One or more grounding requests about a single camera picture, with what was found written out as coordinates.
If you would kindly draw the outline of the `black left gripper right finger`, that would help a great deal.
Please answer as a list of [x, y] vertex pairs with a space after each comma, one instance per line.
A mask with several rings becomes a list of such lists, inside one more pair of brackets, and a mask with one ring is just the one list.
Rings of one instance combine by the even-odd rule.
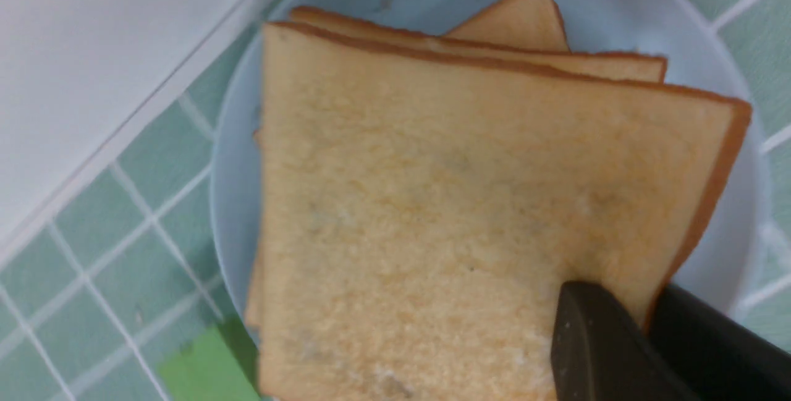
[[700, 400], [789, 400], [788, 352], [668, 285], [656, 300], [649, 341]]

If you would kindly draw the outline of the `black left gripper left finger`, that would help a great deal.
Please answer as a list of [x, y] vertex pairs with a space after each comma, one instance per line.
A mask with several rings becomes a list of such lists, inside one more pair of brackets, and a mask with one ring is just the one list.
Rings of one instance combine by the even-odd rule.
[[699, 399], [599, 284], [562, 284], [550, 362], [559, 400]]

